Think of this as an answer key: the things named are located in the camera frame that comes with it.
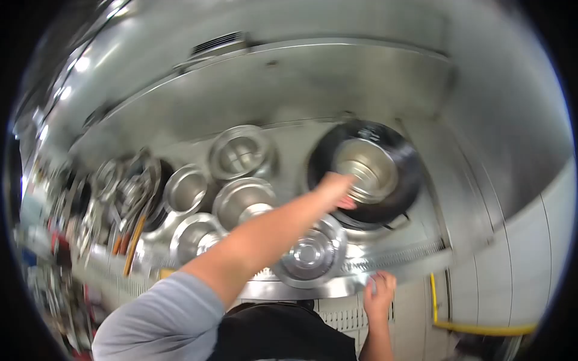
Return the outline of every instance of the forearm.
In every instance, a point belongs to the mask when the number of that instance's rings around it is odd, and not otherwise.
[[[387,321],[379,324],[376,322],[372,324],[369,321],[369,332],[361,348],[360,361],[391,361],[393,359]]]
[[[239,225],[180,271],[206,282],[228,306],[255,273],[275,263],[330,208],[309,192]]]

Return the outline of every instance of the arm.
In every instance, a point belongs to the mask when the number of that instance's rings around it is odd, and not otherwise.
[[[223,313],[245,283],[277,261],[311,225],[336,206],[353,178],[331,173],[283,207],[238,226],[224,240],[114,311],[94,338],[95,360],[207,359]]]
[[[364,290],[364,309],[369,320],[369,333],[361,348],[360,361],[393,361],[387,315],[394,297],[395,277],[385,271],[372,276],[376,292],[369,281]]]
[[[228,308],[253,275],[279,260],[325,213],[355,206],[345,197],[353,180],[328,173],[315,191],[239,225],[179,271],[203,281]]]

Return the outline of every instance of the yellow pipe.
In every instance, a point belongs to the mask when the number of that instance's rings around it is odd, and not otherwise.
[[[429,281],[432,287],[432,309],[433,309],[433,325],[442,329],[451,330],[455,332],[482,334],[485,336],[522,336],[532,333],[536,329],[536,325],[521,325],[515,327],[486,327],[474,325],[459,325],[451,322],[438,321],[438,297],[435,291],[434,274],[429,274]]]

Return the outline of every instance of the hand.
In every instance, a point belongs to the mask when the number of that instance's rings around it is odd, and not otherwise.
[[[391,302],[394,299],[394,291],[397,281],[395,276],[389,272],[377,271],[371,276],[373,282],[368,280],[365,285],[363,307],[369,324],[374,326],[387,325]],[[373,293],[373,283],[375,283],[375,293]]]
[[[327,204],[328,212],[334,211],[338,207],[355,209],[355,202],[347,195],[355,180],[355,176],[351,174],[342,175],[327,172],[315,188],[315,193],[321,197],[322,202]]]

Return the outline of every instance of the black pan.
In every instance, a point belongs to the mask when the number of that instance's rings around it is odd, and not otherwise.
[[[333,171],[335,151],[353,138],[368,140],[388,152],[397,166],[398,183],[381,202],[356,202],[356,209],[339,209],[334,216],[354,228],[379,228],[404,214],[416,200],[423,181],[420,160],[411,144],[395,130],[379,123],[351,120],[332,128],[317,143],[307,163],[309,189],[314,189],[326,172]]]

